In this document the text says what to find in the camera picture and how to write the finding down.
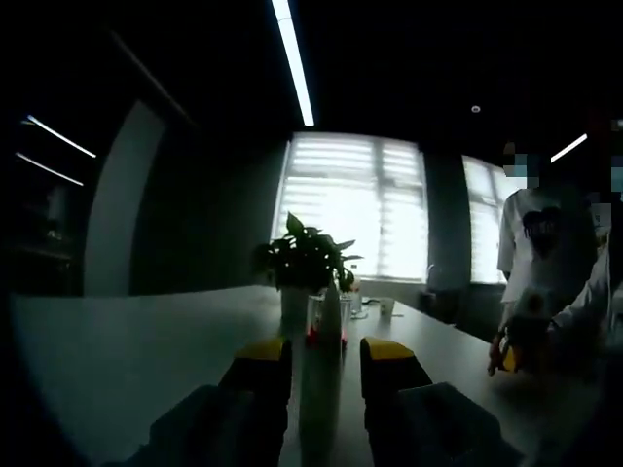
red object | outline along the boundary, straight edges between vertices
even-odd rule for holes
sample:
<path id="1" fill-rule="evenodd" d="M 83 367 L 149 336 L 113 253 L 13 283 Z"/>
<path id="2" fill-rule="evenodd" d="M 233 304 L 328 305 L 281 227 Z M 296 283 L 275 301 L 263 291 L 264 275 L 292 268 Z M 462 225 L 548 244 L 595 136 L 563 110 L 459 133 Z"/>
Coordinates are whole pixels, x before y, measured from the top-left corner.
<path id="1" fill-rule="evenodd" d="M 342 329 L 342 347 L 346 347 L 348 339 L 347 339 L 347 331 L 346 329 Z M 307 345 L 313 345 L 318 342 L 318 331 L 314 326 L 309 326 L 307 335 L 305 336 L 305 343 Z"/>

potted plant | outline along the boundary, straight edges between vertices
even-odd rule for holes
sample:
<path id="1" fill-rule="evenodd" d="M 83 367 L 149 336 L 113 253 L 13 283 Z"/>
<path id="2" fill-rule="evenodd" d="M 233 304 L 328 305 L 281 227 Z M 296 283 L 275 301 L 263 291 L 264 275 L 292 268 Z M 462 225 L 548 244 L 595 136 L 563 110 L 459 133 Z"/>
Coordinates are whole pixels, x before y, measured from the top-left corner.
<path id="1" fill-rule="evenodd" d="M 347 293 L 354 280 L 344 262 L 361 257 L 343 256 L 354 240 L 336 243 L 320 229 L 304 226 L 292 213 L 288 213 L 286 227 L 283 238 L 256 247 L 253 267 L 281 291 L 282 319 L 305 322 L 309 295 L 326 292 L 325 304 L 335 307 L 337 300 L 339 308 L 338 288 Z"/>

yellow object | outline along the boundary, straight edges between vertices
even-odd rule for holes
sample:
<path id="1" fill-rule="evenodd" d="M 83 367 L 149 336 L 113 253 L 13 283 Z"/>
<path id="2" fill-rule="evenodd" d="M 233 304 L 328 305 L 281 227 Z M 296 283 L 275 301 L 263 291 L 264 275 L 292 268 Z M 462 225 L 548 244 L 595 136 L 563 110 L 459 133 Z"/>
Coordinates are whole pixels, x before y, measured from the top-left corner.
<path id="1" fill-rule="evenodd" d="M 271 360 L 277 362 L 281 358 L 282 348 L 283 338 L 274 338 L 267 341 L 255 342 L 239 350 L 236 354 L 236 358 Z"/>
<path id="2" fill-rule="evenodd" d="M 502 367 L 507 372 L 515 371 L 515 352 L 513 352 L 513 347 L 508 347 L 508 351 L 506 352 L 506 356 L 504 357 L 504 362 L 502 363 Z"/>
<path id="3" fill-rule="evenodd" d="M 364 338 L 370 346 L 370 356 L 373 360 L 395 360 L 399 358 L 411 358 L 414 353 L 394 341 L 384 341 L 377 338 Z"/>

paper cup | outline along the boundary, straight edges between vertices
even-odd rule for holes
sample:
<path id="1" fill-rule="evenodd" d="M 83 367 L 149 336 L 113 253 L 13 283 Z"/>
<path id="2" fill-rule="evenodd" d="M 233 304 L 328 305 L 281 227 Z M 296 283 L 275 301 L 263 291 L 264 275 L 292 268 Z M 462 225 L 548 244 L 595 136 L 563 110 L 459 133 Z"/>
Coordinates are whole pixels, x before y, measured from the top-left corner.
<path id="1" fill-rule="evenodd" d="M 379 303 L 381 306 L 381 316 L 391 316 L 393 313 L 394 299 L 382 298 L 379 299 Z"/>

sleeve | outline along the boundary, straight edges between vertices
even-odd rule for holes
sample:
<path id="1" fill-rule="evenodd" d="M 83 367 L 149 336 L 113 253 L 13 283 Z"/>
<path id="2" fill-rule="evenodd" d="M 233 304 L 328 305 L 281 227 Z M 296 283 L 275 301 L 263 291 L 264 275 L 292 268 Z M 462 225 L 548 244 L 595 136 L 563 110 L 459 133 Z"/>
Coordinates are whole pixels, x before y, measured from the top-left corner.
<path id="1" fill-rule="evenodd" d="M 571 328 L 601 321 L 607 312 L 608 299 L 621 283 L 621 205 L 620 202 L 614 204 L 607 244 L 593 265 L 589 279 L 573 303 L 552 320 L 549 331 L 554 341 L 559 341 Z"/>
<path id="2" fill-rule="evenodd" d="M 499 250 L 497 252 L 497 269 L 510 272 L 513 269 L 515 239 L 510 223 L 511 198 L 504 202 L 502 219 L 499 224 Z"/>

